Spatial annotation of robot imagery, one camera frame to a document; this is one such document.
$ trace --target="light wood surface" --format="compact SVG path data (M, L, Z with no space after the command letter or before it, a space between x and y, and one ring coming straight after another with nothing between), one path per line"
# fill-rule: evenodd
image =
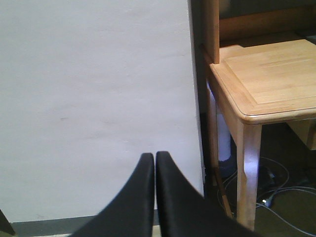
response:
M218 164L218 134L217 134L217 106L215 102L215 98L212 92L209 89L208 82L206 80L207 87L207 107L209 108L207 111L207 124L208 124L208 134L209 136L209 147L210 147L210 158L211 158L211 166L213 169L212 172L212 182L215 186L218 185L218 189L222 196L223 206L225 209L225 213L230 218L233 217L232 211L228 202L228 198L226 195L226 191L223 185L223 181L219 174L219 164Z
M219 63L219 0L203 1L204 42L212 63Z
M237 221L254 230L262 126L237 127Z
M316 117L316 45L301 39L220 52L210 67L244 123L274 122L276 113L278 122Z
M316 45L287 32L314 26L316 6L221 19L218 29L217 3L206 0L204 5L211 14L204 19L202 49L209 97L214 96L211 103L218 105L237 145L237 220L253 230L262 125L316 118ZM219 61L214 60L217 50ZM214 106L209 113L214 129ZM307 121L304 136L298 135L313 146L316 123ZM217 133L209 135L214 146ZM212 157L217 169L218 155Z

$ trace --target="dark floor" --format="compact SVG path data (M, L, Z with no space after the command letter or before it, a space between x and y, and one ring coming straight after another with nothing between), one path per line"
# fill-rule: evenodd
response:
M209 152L205 119L205 115L201 115L204 163L208 169ZM234 146L232 144L233 153L236 152ZM300 185L316 188L316 151L310 151L286 123L263 126L260 155L278 161L288 169L290 179L285 186ZM278 187L286 180L286 171L281 166L263 158L260 159L260 164L276 176L274 187ZM211 185L208 171L206 174L205 196L219 205L217 189ZM273 185L264 187L262 190L258 189L258 195L268 188L273 188ZM227 195L232 211L236 212L236 180L227 187ZM315 195L299 191L280 193L275 196L271 208L294 226L316 235ZM290 227L262 207L256 211L255 231L264 237L308 236Z

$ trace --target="wall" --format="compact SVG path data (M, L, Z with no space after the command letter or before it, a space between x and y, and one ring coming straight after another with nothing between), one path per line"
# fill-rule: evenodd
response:
M1 1L0 207L10 222L94 215L142 152L202 192L188 3Z

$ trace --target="electrical cord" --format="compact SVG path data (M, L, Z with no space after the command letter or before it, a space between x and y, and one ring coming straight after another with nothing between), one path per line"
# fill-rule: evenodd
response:
M258 206L261 206L261 207L264 207L265 209L269 210L270 212L272 212L275 216L277 216L280 220L282 220L284 223L288 224L290 227L296 229L297 231L299 232L302 232L308 236L313 236L313 237L316 237L316 235L312 234L312 233L309 233L309 232L306 232L306 231L303 231L301 230L300 228L292 225L291 223L289 223L287 220L285 220L283 217L281 217L279 214L277 214L275 211L273 211L271 208L263 205L263 204L260 204L260 203L257 203Z
M276 164L278 164L279 166L281 166L286 174L287 174L287 177L286 177L286 180L279 186L277 187L276 189L273 189L273 190L269 190L263 194L261 194L257 199L259 199L260 197L268 194L268 193L272 193L267 199L264 199L262 200L263 204L262 203L256 203L256 208L259 208L259 207L264 207L266 208L267 210L269 210L270 212L272 212L275 216L277 216L280 220L282 220L284 223L288 224L289 226L291 226L292 228L296 229L297 231L299 232L302 232L308 236L312 236L312 237L316 237L315 234L312 234L312 233L309 233L309 232L306 232L304 230L301 230L300 228L292 225L291 223L289 223L288 221L286 221L284 218L282 218L279 214L277 214L275 211L273 211L271 208L270 208L270 205L272 203L272 199L274 198L274 196L278 193L282 193L282 192L286 192L286 191L301 191L301 192L306 192L306 193L309 193L309 194L312 194L312 195L315 195L316 196L316 193L310 191L310 190L313 190L313 191L316 191L315 188L311 188L311 187L303 187L303 186L291 186L291 187L286 187L284 188L285 184L289 181L289 178L290 178L290 174L289 174L289 171L286 169L286 167L284 165L282 165L281 163L275 161L275 160L272 160L270 158L267 158L267 157L260 157L260 158L264 158L264 159L267 159L269 161L272 161ZM231 176L229 176L224 182L223 184L226 183L225 185L225 190L227 189L227 187L229 186L229 184L235 180L237 177L237 171L235 171ZM223 207L222 205L222 202L220 201L220 197L219 197L219 190L217 191L217 200L219 202L219 204Z

